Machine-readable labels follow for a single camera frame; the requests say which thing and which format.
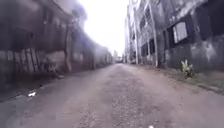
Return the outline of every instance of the debris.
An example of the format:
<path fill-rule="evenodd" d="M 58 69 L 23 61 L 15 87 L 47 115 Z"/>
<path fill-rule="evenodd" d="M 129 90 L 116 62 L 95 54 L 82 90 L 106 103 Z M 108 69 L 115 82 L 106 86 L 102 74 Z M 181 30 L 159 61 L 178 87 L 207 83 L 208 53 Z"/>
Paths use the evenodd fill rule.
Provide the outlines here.
<path fill-rule="evenodd" d="M 150 125 L 149 128 L 154 128 L 154 127 L 152 125 Z"/>
<path fill-rule="evenodd" d="M 179 106 L 180 106 L 180 107 L 183 107 L 183 104 L 180 103 Z"/>
<path fill-rule="evenodd" d="M 63 76 L 63 75 L 58 75 L 57 77 L 58 77 L 58 79 L 63 79 L 63 78 L 65 78 L 65 76 Z"/>
<path fill-rule="evenodd" d="M 32 92 L 28 94 L 29 97 L 34 97 L 35 95 L 36 95 L 36 92 Z"/>
<path fill-rule="evenodd" d="M 159 122 L 159 120 L 154 120 L 154 122 L 155 122 L 155 123 L 158 123 L 158 122 Z"/>

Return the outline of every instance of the bright sky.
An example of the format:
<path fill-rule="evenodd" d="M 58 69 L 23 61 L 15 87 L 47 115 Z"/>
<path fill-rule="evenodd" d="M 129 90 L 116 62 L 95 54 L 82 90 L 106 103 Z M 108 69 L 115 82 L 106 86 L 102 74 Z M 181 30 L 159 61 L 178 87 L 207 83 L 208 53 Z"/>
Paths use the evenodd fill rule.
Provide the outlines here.
<path fill-rule="evenodd" d="M 110 51 L 122 55 L 125 46 L 125 17 L 128 0 L 79 0 L 88 19 L 86 33 Z"/>

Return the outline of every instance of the brick building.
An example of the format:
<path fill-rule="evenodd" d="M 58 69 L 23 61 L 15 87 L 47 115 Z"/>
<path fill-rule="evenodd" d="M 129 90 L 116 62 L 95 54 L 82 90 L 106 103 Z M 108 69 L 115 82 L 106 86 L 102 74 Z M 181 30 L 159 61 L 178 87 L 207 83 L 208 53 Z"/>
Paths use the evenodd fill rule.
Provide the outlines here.
<path fill-rule="evenodd" d="M 0 91 L 37 75 L 92 68 L 85 19 L 74 0 L 1 0 Z"/>
<path fill-rule="evenodd" d="M 224 70 L 223 7 L 222 0 L 130 0 L 136 61 L 180 68 L 187 59 L 196 71 Z"/>

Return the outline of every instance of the utility pole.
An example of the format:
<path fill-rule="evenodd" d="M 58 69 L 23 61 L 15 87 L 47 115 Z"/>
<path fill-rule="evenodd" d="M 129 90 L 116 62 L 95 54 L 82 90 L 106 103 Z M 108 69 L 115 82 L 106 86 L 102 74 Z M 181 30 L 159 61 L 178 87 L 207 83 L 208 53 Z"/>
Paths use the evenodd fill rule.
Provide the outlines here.
<path fill-rule="evenodd" d="M 134 13 L 134 32 L 135 32 L 135 48 L 136 48 L 136 64 L 139 64 L 139 54 L 138 54 L 138 30 L 137 30 L 137 15 L 136 15 L 136 8 L 133 7 L 136 3 L 131 0 L 131 5 L 132 5 L 132 8 L 133 8 L 133 13 Z"/>
<path fill-rule="evenodd" d="M 153 16 L 153 9 L 152 9 L 152 2 L 153 0 L 149 0 L 149 10 L 151 15 L 151 21 L 152 21 L 152 29 L 153 29 L 153 38 L 154 38 L 154 44 L 155 44 L 155 54 L 156 54 L 156 67 L 159 67 L 159 49 L 158 49 L 158 43 L 157 43 L 157 30 L 156 30 L 156 24 L 155 19 Z"/>

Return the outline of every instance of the paved road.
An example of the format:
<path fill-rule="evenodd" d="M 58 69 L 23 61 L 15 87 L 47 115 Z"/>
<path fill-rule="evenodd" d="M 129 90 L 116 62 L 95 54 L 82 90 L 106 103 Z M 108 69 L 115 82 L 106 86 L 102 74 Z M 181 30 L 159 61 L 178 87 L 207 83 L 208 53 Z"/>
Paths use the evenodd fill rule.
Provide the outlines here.
<path fill-rule="evenodd" d="M 0 113 L 1 128 L 223 128 L 224 97 L 118 64 L 1 103 Z"/>

